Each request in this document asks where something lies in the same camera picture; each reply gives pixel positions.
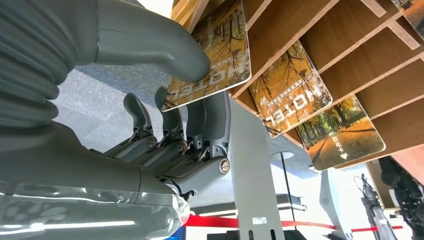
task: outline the sticker label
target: sticker label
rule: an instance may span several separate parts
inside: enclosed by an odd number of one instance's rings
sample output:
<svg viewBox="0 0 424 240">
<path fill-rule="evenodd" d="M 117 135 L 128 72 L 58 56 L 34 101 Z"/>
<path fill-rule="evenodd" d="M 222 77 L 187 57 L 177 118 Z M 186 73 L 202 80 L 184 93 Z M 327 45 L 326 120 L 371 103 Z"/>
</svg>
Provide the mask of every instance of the sticker label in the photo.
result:
<svg viewBox="0 0 424 240">
<path fill-rule="evenodd" d="M 261 224 L 267 224 L 267 218 L 266 217 L 252 217 L 252 223 L 253 225 L 261 225 Z"/>
</svg>

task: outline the autumn tree image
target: autumn tree image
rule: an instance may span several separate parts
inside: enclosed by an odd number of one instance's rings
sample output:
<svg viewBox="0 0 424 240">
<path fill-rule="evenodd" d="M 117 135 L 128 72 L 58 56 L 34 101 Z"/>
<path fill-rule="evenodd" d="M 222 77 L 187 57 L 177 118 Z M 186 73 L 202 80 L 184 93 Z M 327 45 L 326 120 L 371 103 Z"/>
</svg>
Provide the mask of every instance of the autumn tree image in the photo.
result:
<svg viewBox="0 0 424 240">
<path fill-rule="evenodd" d="M 225 1 L 196 25 L 192 36 L 210 59 L 209 72 L 195 83 L 171 79 L 163 111 L 243 84 L 252 76 L 241 0 Z"/>
<path fill-rule="evenodd" d="M 332 102 L 329 91 L 299 41 L 249 89 L 273 138 L 296 127 Z"/>
<path fill-rule="evenodd" d="M 355 96 L 335 104 L 298 126 L 317 170 L 325 170 L 386 148 Z"/>
</svg>

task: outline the metal stand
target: metal stand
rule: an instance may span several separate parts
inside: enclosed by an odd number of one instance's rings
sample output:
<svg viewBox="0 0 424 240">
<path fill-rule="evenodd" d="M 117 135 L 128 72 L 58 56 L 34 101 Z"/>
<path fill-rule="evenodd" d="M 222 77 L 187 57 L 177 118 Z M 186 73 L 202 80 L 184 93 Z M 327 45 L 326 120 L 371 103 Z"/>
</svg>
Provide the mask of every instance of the metal stand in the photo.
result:
<svg viewBox="0 0 424 240">
<path fill-rule="evenodd" d="M 293 202 L 292 202 L 292 194 L 290 193 L 290 187 L 289 187 L 289 179 L 287 178 L 287 170 L 286 170 L 286 163 L 285 160 L 292 158 L 294 154 L 289 151 L 284 152 L 277 152 L 271 155 L 272 159 L 279 159 L 282 162 L 282 169 L 284 170 L 284 178 L 285 178 L 285 186 L 287 187 L 287 194 L 288 194 L 288 202 L 290 203 L 290 210 L 291 210 L 291 216 L 293 217 L 293 221 L 296 221 L 295 219 L 295 211 L 293 210 Z"/>
<path fill-rule="evenodd" d="M 335 182 L 337 179 L 336 171 L 333 168 L 322 171 L 319 203 L 328 214 L 332 224 L 336 227 L 336 230 L 331 233 L 335 236 L 334 239 L 353 240 L 352 228 L 342 213 L 340 193 Z"/>
<path fill-rule="evenodd" d="M 267 131 L 261 121 L 233 100 L 231 172 L 240 240 L 285 240 L 277 208 Z"/>
</svg>

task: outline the red barrier rope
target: red barrier rope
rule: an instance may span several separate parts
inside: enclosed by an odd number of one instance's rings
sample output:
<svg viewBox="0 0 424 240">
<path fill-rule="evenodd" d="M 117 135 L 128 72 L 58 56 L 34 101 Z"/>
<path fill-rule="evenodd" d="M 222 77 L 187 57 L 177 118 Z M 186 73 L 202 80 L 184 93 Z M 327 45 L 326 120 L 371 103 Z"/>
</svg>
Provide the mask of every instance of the red barrier rope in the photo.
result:
<svg viewBox="0 0 424 240">
<path fill-rule="evenodd" d="M 403 226 L 393 226 L 392 227 L 394 230 L 396 229 L 403 229 Z M 352 229 L 352 233 L 357 233 L 357 232 L 368 232 L 368 231 L 372 231 L 372 232 L 378 232 L 379 230 L 377 229 L 376 226 L 374 227 L 367 227 L 367 228 L 356 228 L 356 229 Z"/>
<path fill-rule="evenodd" d="M 239 227 L 239 221 L 234 218 L 225 218 L 217 216 L 199 216 L 191 215 L 185 227 L 215 227 L 215 228 L 233 228 L 236 229 Z M 293 227 L 293 226 L 312 226 L 312 227 L 321 227 L 326 229 L 335 230 L 336 227 L 333 225 L 327 225 L 322 223 L 308 222 L 308 221 L 281 221 L 282 227 Z M 393 229 L 402 229 L 402 226 L 393 226 Z M 357 228 L 352 229 L 353 233 L 356 232 L 367 232 L 367 231 L 378 231 L 377 227 L 368 227 L 368 228 Z"/>
</svg>

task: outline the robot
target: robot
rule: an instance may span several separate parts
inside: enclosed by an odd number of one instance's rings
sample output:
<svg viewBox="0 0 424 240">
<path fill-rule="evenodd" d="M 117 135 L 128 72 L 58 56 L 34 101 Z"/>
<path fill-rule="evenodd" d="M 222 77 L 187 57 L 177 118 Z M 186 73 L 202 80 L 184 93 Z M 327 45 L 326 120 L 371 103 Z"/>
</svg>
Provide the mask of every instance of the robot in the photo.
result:
<svg viewBox="0 0 424 240">
<path fill-rule="evenodd" d="M 186 138 L 178 109 L 162 112 L 163 139 L 129 93 L 133 135 L 103 153 L 52 120 L 49 100 L 76 65 L 153 64 L 201 80 L 210 61 L 178 23 L 121 0 L 0 0 L 0 33 L 0 239 L 164 239 L 229 172 L 226 92 L 187 107 Z"/>
</svg>

